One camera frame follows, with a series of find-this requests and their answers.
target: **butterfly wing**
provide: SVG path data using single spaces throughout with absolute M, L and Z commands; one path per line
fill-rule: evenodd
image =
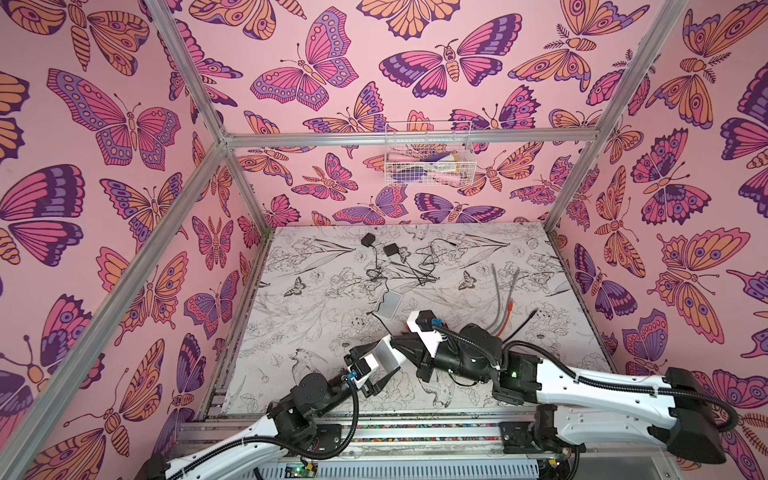
M 624 69 L 608 72 L 598 79 L 598 81 L 592 86 L 587 96 L 587 105 L 597 105 L 604 101 L 610 100 L 611 95 L 614 94 L 619 80 L 624 74 Z
M 376 195 L 376 206 L 390 218 L 399 218 L 408 211 L 402 202 L 408 198 L 406 186 L 401 184 L 388 185 Z
M 123 396 L 119 412 L 131 422 L 140 422 L 151 416 L 160 405 L 163 386 L 160 369 L 163 365 L 165 341 L 159 339 L 149 348 L 134 372 Z
M 259 228 L 253 221 L 245 216 L 241 216 L 237 219 L 237 224 L 240 225 L 240 229 L 243 231 L 243 242 L 246 247 L 251 248 L 253 245 L 261 243 Z
M 434 51 L 404 51 L 382 60 L 379 70 L 401 87 L 410 87 L 441 63 L 442 56 Z
M 476 223 L 476 222 L 490 222 L 504 215 L 506 210 L 499 207 L 490 207 L 489 205 L 481 205 L 480 207 L 466 207 L 458 214 L 456 223 Z
M 107 446 L 107 437 L 103 433 L 104 429 L 89 430 L 43 450 L 32 460 L 23 480 L 96 480 Z
M 45 319 L 40 340 L 40 364 L 48 373 L 56 371 L 90 321 L 91 313 L 83 310 L 82 300 L 67 295 L 56 300 Z
M 641 80 L 640 84 L 637 86 L 637 90 L 634 91 L 632 99 L 629 101 L 629 105 L 627 106 L 630 116 L 634 116 L 638 113 L 638 111 L 640 111 L 649 92 L 650 78 L 648 77 L 648 74 L 645 74 L 643 80 Z
M 48 70 L 47 85 L 67 104 L 72 120 L 98 131 L 96 141 L 107 165 L 131 162 L 133 147 L 127 119 L 109 95 L 90 81 L 55 68 Z
M 610 280 L 605 280 L 600 290 L 608 298 L 616 315 L 623 316 L 637 310 L 637 301 L 634 297 L 621 285 Z
M 747 164 L 747 168 L 768 165 L 768 129 L 745 118 L 729 118 L 720 127 L 725 138 L 723 160 L 733 160 L 761 151 Z
M 237 281 L 240 280 L 240 274 L 237 270 L 233 271 L 224 280 L 224 285 L 221 286 L 221 293 L 219 294 L 219 301 L 221 304 L 221 321 L 224 323 L 232 320 L 234 314 L 234 300 L 237 295 Z
M 0 446 L 3 446 L 34 398 L 23 376 L 0 370 L 0 379 Z
M 541 105 L 533 98 L 533 90 L 520 85 L 513 91 L 498 113 L 498 123 L 502 128 L 533 128 L 531 116 Z
M 763 2 L 744 3 L 723 21 L 720 21 L 719 15 L 715 15 L 700 25 L 694 23 L 694 11 L 689 9 L 683 21 L 683 41 L 693 53 L 710 57 L 746 37 L 766 19 L 768 5 Z
M 136 119 L 141 160 L 149 168 L 165 170 L 165 148 L 175 143 L 181 129 L 179 117 L 167 108 L 148 108 Z
M 91 35 L 112 67 L 123 75 L 133 75 L 138 62 L 126 51 L 136 52 L 149 38 L 149 25 L 128 12 L 96 12 L 88 16 Z
M 157 278 L 152 305 L 152 318 L 155 322 L 169 322 L 171 327 L 174 326 L 171 317 L 176 313 L 176 305 L 179 303 L 176 295 L 181 290 L 181 284 L 184 283 L 188 261 L 187 252 L 179 253 L 168 262 Z
M 576 272 L 576 280 L 581 285 L 581 293 L 589 291 L 594 282 L 594 276 L 598 274 L 594 268 L 594 262 L 589 252 L 580 243 L 574 245 L 574 266 L 580 272 Z
M 627 170 L 621 165 L 611 179 L 611 184 L 600 193 L 595 202 L 598 215 L 605 220 L 617 220 L 621 212 L 621 203 L 624 201 L 624 190 L 627 186 Z
M 629 273 L 640 278 L 645 277 L 645 265 L 640 254 L 626 235 L 620 231 L 613 232 L 605 242 L 603 249 L 605 262 L 609 265 L 621 265 Z
M 512 155 L 506 157 L 496 171 L 504 178 L 522 180 L 533 173 L 533 160 L 544 147 L 544 142 L 532 141 L 517 149 Z
M 612 2 L 603 2 L 598 7 L 599 0 L 560 0 L 560 6 L 565 15 L 568 27 L 575 35 L 606 35 L 632 25 L 650 8 L 644 5 L 629 15 L 622 15 Z
M 197 247 L 200 254 L 205 256 L 205 266 L 214 269 L 214 237 L 208 227 L 199 218 L 192 216 L 192 229 L 197 233 Z
M 589 211 L 583 200 L 571 200 L 565 208 L 565 212 L 577 225 L 583 225 L 586 232 L 590 226 Z
M 221 234 L 219 235 L 219 245 L 221 246 L 219 249 L 219 261 L 221 263 L 221 268 L 224 268 L 224 266 L 227 265 L 227 253 L 232 248 L 232 232 L 234 232 L 234 230 L 235 222 L 234 220 L 230 220 L 224 225 L 224 229 L 221 230 Z
M 413 96 L 424 98 L 427 95 L 445 97 L 448 91 L 448 73 L 445 65 L 438 65 L 424 76 L 419 83 L 413 86 Z
M 209 293 L 198 293 L 188 298 L 184 302 L 184 315 L 190 317 L 195 325 L 203 325 L 207 339 L 210 339 L 219 328 L 216 299 Z

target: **metal rail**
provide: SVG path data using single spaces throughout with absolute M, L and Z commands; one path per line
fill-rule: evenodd
M 74 398 L 96 357 L 107 346 L 136 293 L 154 271 L 179 225 L 192 210 L 205 183 L 218 167 L 223 150 L 223 144 L 218 143 L 207 152 L 149 240 L 125 269 L 121 280 L 96 310 L 72 351 L 29 407 L 0 452 L 0 478 L 21 478 L 37 453 L 48 446 L 43 445 L 44 442 Z
M 400 141 L 414 144 L 450 143 L 455 140 L 452 130 L 441 131 L 403 131 L 397 132 Z M 272 134 L 272 135 L 233 135 L 227 137 L 229 148 L 248 147 L 318 147 L 333 145 L 384 145 L 386 132 L 366 132 L 355 134 Z M 528 142 L 528 141 L 593 141 L 599 135 L 597 128 L 530 128 L 524 130 L 473 130 L 472 141 L 485 142 Z
M 640 46 L 637 48 L 637 54 L 635 54 L 632 62 L 627 66 L 624 75 L 621 76 L 616 91 L 614 91 L 608 106 L 600 116 L 597 125 L 598 137 L 594 141 L 589 142 L 584 150 L 581 151 L 581 155 L 576 161 L 571 174 L 568 175 L 568 179 L 565 181 L 558 199 L 549 210 L 547 220 L 544 222 L 544 229 L 546 231 L 554 229 L 555 224 L 565 211 L 566 205 L 568 205 L 568 202 L 571 201 L 571 198 L 581 185 L 584 176 L 587 175 L 589 167 L 597 160 L 603 144 L 611 135 L 611 130 L 621 118 L 621 114 L 624 113 L 627 103 L 629 103 L 629 100 L 648 71 L 648 67 L 653 63 L 659 50 L 664 45 L 667 36 L 672 32 L 672 28 L 677 24 L 677 20 L 683 14 L 687 3 L 688 0 L 666 0 L 661 8 L 659 8 L 656 17 L 651 22 L 648 31 L 640 42 Z

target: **wire basket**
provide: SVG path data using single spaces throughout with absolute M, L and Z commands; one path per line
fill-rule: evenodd
M 435 121 L 448 124 L 452 121 Z M 475 178 L 477 159 L 471 130 L 426 130 L 425 122 L 389 122 L 384 140 L 384 182 L 465 187 Z M 415 143 L 414 136 L 419 136 Z

